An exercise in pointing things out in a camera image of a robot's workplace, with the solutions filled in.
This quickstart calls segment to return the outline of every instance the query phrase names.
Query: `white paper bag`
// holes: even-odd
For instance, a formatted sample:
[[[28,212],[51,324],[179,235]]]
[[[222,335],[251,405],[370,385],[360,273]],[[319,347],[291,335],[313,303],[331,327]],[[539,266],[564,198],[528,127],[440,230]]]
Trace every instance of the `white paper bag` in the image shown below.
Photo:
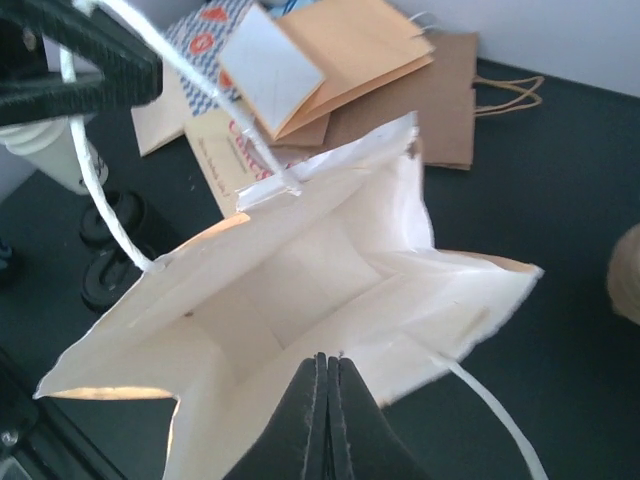
[[[299,196],[275,176],[242,192],[245,213],[162,257],[36,396],[177,398],[164,478],[203,480],[241,458],[317,352],[353,359],[379,404],[443,374],[437,359],[494,334],[540,270],[434,249],[414,125],[292,167]]]

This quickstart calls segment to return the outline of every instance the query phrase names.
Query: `screw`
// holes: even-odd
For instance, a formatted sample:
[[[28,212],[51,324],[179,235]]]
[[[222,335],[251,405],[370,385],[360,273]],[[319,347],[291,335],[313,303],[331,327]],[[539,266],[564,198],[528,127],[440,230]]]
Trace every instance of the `screw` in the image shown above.
[[[6,432],[2,432],[0,434],[0,441],[5,447],[13,447],[16,443],[18,443],[18,439],[20,435],[15,430],[7,430]]]
[[[24,30],[22,32],[22,42],[30,52],[33,52],[38,47],[38,39],[31,30]]]

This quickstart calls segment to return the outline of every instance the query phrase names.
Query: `brown round object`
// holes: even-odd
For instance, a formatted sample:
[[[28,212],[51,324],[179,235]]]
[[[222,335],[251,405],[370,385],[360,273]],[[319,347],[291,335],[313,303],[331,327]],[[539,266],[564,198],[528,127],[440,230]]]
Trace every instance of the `brown round object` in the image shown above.
[[[613,310],[640,325],[640,224],[625,233],[613,249],[607,290]]]

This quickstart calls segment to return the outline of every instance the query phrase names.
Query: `table surface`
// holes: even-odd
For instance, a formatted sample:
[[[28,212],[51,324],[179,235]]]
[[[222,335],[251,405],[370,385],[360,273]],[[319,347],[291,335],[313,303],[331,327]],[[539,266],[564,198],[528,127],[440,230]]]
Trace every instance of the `table surface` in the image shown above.
[[[480,72],[523,75],[490,64]],[[546,271],[463,365],[511,413],[551,479],[636,480],[640,327],[611,312],[605,275],[616,240],[640,222],[640,101],[556,79],[541,94],[542,107],[478,120],[470,172],[426,171],[439,248]],[[127,112],[100,115],[89,136],[111,168],[108,186],[140,192],[184,238],[221,218],[184,138],[140,160]],[[79,290],[86,202],[38,173],[0,206],[0,232],[26,259],[0,292],[0,347],[34,388],[97,319]],[[57,402],[128,479],[161,478],[173,401]],[[435,479],[528,478],[505,429],[451,375],[386,414]]]

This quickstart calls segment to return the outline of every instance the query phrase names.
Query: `wall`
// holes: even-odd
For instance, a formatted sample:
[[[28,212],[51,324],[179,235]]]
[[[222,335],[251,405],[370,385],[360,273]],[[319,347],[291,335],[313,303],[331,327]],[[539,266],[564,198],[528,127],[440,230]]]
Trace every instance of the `wall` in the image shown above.
[[[204,0],[131,0],[158,27],[166,28],[172,22],[202,5]],[[52,70],[57,70],[60,62],[57,47],[49,42],[47,58]],[[78,69],[87,68],[84,62],[78,63]],[[33,168],[24,160],[11,155],[4,147],[0,147],[0,202],[33,172]]]
[[[480,32],[483,58],[640,97],[637,0],[392,0],[454,31]]]

